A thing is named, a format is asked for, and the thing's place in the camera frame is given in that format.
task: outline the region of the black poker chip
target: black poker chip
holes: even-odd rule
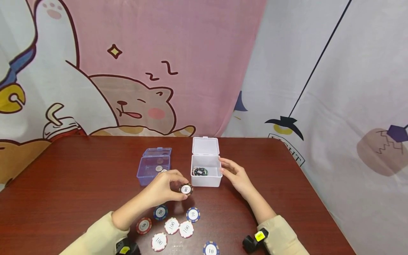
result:
[[[193,170],[193,174],[198,175],[198,176],[207,176],[208,175],[208,170],[205,169],[204,167],[196,167]]]
[[[193,193],[193,186],[189,183],[180,186],[179,191],[187,196]]]

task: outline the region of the blue transparent plastic box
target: blue transparent plastic box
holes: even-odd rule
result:
[[[171,148],[157,147],[145,150],[140,159],[136,175],[141,186],[149,185],[156,175],[160,173],[156,171],[157,166],[170,170],[170,154]]]

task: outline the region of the yellow label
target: yellow label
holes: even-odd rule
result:
[[[259,231],[258,233],[255,234],[255,239],[260,242],[263,239],[265,239],[265,235],[262,231]]]
[[[122,250],[120,250],[119,254],[126,254],[128,251],[130,251],[130,247],[125,246],[122,248]]]

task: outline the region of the poker chip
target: poker chip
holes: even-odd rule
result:
[[[155,252],[164,250],[167,245],[167,235],[165,233],[157,233],[152,238],[152,249]]]
[[[196,223],[200,219],[201,214],[197,207],[191,207],[187,210],[186,216],[187,220]]]
[[[188,220],[184,221],[183,223],[180,224],[179,232],[180,232],[180,236],[182,238],[191,237],[193,235],[193,233],[194,233],[193,224]]]
[[[216,243],[208,241],[203,247],[203,255],[220,255],[220,249]]]
[[[152,220],[150,218],[144,217],[140,219],[136,224],[136,231],[140,235],[144,235],[150,231],[152,228]]]
[[[193,169],[193,175],[207,176],[208,175],[208,170],[205,169],[204,167],[196,167],[196,168]]]
[[[193,193],[193,186],[191,184],[183,184],[180,186],[179,191],[183,194],[186,194],[187,196],[191,195]]]
[[[167,206],[159,205],[154,209],[153,216],[156,220],[164,220],[168,214]]]
[[[176,218],[170,218],[164,224],[164,229],[169,235],[174,235],[175,233],[177,233],[179,226],[180,224],[178,223],[178,220]]]

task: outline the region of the white plastic box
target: white plastic box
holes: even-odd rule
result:
[[[212,137],[193,137],[193,155],[191,156],[191,184],[197,187],[219,187],[222,173],[218,139]],[[193,169],[204,167],[207,176],[193,175]]]

